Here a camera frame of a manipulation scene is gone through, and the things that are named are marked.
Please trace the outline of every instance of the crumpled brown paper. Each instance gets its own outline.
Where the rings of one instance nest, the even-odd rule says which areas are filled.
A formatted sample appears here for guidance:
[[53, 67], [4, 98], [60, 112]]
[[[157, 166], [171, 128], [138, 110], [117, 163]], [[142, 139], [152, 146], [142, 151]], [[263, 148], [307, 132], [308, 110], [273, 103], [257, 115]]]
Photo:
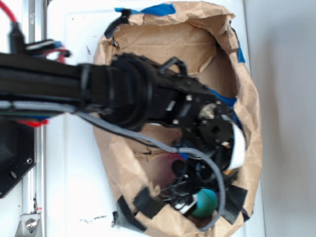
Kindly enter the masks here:
[[[198, 77], [223, 96], [237, 96], [234, 110], [243, 127], [247, 150], [245, 164], [234, 184], [248, 190], [243, 208], [251, 216], [262, 166], [261, 115], [257, 89], [245, 65], [238, 62], [238, 39], [230, 27], [234, 15], [222, 6], [206, 2], [173, 5], [176, 13], [163, 17], [131, 15], [130, 24], [120, 25], [113, 38], [100, 39], [94, 62], [108, 65], [113, 55], [124, 52], [145, 55], [158, 63], [176, 56], [186, 62], [189, 75]], [[169, 145], [181, 136], [179, 129], [151, 124], [142, 133]], [[177, 156], [99, 128], [95, 128], [95, 137], [114, 199], [117, 201], [123, 195], [132, 211], [133, 200], [144, 186], [157, 196], [156, 185], [164, 186], [172, 180], [168, 162]], [[227, 237], [244, 223], [240, 213], [234, 225], [220, 218], [211, 230], [203, 233], [169, 205], [153, 219], [141, 212], [136, 219], [147, 227], [145, 234], [155, 237]]]

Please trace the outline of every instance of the teal ball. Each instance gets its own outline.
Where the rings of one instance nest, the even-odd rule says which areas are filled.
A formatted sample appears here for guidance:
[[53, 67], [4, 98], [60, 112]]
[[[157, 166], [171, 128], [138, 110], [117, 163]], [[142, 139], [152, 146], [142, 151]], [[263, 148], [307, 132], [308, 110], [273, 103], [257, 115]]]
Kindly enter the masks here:
[[197, 208], [192, 215], [197, 218], [207, 218], [213, 215], [218, 206], [216, 194], [210, 189], [201, 189], [197, 193]]

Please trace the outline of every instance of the red wire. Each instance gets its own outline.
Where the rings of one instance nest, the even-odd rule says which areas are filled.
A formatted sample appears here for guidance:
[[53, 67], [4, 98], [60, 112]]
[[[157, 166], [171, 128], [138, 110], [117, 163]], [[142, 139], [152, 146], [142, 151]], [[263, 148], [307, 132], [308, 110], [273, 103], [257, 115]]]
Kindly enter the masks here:
[[65, 55], [62, 54], [62, 52], [66, 52], [66, 49], [64, 47], [62, 48], [59, 48], [59, 49], [53, 49], [51, 51], [46, 51], [44, 54], [45, 55], [49, 55], [51, 53], [54, 53], [54, 52], [61, 52], [59, 54], [59, 57], [57, 58], [56, 62], [59, 62], [59, 63], [65, 63]]
[[13, 15], [12, 11], [0, 0], [0, 8], [8, 15], [12, 22], [17, 22], [15, 16]]

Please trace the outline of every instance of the cable connector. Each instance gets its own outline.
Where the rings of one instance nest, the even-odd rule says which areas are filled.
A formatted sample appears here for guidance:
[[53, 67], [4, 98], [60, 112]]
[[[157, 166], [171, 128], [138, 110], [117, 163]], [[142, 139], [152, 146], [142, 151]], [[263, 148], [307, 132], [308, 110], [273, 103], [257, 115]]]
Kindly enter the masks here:
[[9, 34], [10, 50], [12, 54], [25, 54], [24, 36], [20, 30], [19, 23], [11, 23], [12, 30]]

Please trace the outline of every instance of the blue painter's tape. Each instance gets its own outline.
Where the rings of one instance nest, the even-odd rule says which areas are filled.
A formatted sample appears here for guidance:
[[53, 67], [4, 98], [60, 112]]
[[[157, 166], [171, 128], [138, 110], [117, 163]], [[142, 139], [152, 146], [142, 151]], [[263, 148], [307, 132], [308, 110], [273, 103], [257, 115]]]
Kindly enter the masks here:
[[229, 107], [233, 107], [234, 103], [237, 101], [237, 98], [227, 98], [224, 97], [222, 95], [220, 95], [219, 93], [217, 93], [215, 90], [210, 89], [210, 91], [212, 91], [212, 93], [221, 101], [223, 101], [225, 104], [227, 104]]
[[[122, 12], [124, 8], [114, 8], [116, 12]], [[169, 14], [174, 14], [176, 10], [174, 9], [173, 4], [160, 4], [151, 7], [147, 7], [141, 11], [131, 10], [131, 14], [151, 14], [156, 16], [166, 16]]]
[[238, 41], [238, 44], [239, 44], [239, 49], [238, 49], [238, 52], [237, 52], [237, 55], [238, 55], [238, 62], [239, 63], [245, 63], [246, 60], [243, 56], [243, 53], [242, 53], [242, 50], [241, 50], [241, 46], [240, 46], [240, 42]]

